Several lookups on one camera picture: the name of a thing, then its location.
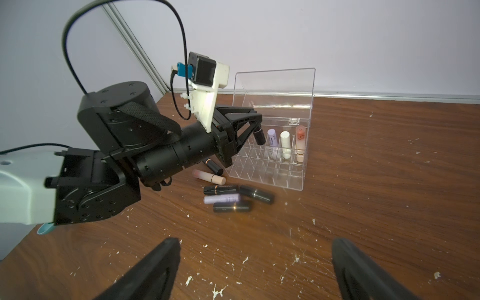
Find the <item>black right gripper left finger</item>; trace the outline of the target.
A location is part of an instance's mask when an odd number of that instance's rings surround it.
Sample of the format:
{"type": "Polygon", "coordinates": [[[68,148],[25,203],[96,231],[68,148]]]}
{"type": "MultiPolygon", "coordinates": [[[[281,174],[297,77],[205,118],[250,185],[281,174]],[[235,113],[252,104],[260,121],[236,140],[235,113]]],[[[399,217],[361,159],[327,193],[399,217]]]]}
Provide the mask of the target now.
{"type": "Polygon", "coordinates": [[[168,300],[180,265],[180,240],[165,239],[97,300],[168,300]]]}

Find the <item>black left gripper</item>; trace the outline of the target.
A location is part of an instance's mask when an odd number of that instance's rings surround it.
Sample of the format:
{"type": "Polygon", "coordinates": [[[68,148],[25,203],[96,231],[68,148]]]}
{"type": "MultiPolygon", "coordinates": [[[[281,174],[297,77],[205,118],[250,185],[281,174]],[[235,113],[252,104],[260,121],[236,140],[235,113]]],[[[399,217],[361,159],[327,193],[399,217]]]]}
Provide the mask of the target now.
{"type": "Polygon", "coordinates": [[[263,115],[252,107],[215,106],[212,133],[216,141],[217,159],[225,168],[233,164],[253,131],[262,127],[263,115]]]}

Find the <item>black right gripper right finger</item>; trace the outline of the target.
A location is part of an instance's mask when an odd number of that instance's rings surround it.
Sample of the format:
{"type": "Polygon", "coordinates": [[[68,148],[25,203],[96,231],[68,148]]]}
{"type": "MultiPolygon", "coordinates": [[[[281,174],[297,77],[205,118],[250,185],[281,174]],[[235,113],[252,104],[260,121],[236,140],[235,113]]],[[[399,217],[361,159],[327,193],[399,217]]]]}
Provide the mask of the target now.
{"type": "Polygon", "coordinates": [[[344,300],[418,299],[346,238],[333,240],[332,265],[344,300]]]}

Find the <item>black short lipstick tube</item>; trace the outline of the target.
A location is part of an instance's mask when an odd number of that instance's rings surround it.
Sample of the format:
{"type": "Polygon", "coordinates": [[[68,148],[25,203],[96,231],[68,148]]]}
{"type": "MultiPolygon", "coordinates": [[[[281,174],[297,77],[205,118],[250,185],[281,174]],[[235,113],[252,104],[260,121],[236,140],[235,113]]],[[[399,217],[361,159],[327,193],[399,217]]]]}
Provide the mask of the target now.
{"type": "Polygon", "coordinates": [[[263,132],[263,129],[261,126],[258,126],[254,131],[253,131],[253,136],[255,138],[256,143],[259,146],[262,146],[266,143],[266,138],[265,134],[263,132]]]}

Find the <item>white lipstick tube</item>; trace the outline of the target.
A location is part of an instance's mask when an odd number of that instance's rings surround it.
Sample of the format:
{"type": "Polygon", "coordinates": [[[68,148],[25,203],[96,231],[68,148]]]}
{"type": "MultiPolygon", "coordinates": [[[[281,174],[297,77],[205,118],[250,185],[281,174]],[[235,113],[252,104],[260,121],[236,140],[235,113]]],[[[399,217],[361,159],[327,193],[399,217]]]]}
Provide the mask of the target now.
{"type": "Polygon", "coordinates": [[[280,134],[282,158],[291,159],[291,134],[289,131],[282,131],[280,134]]]}

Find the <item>pink translucent lipstick tube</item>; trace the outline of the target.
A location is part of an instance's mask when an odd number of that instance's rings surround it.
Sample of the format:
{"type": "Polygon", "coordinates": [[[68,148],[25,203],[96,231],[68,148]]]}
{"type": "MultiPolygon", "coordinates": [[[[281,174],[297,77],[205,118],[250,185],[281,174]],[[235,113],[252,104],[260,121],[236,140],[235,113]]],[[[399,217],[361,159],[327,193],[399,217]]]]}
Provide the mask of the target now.
{"type": "Polygon", "coordinates": [[[296,161],[303,163],[305,160],[306,151],[306,128],[298,126],[296,128],[296,161]]]}

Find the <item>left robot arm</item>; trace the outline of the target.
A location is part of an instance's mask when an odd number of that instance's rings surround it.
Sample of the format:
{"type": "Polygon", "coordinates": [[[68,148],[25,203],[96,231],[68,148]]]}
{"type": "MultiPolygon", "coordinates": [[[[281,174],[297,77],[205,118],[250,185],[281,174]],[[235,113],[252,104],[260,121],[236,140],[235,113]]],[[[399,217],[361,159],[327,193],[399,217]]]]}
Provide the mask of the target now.
{"type": "Polygon", "coordinates": [[[216,106],[209,126],[163,116],[148,86],[115,84],[82,97],[77,119],[97,148],[27,147],[1,152],[1,222],[56,226],[101,221],[210,156],[228,167],[250,136],[265,143],[263,117],[216,106]]]}

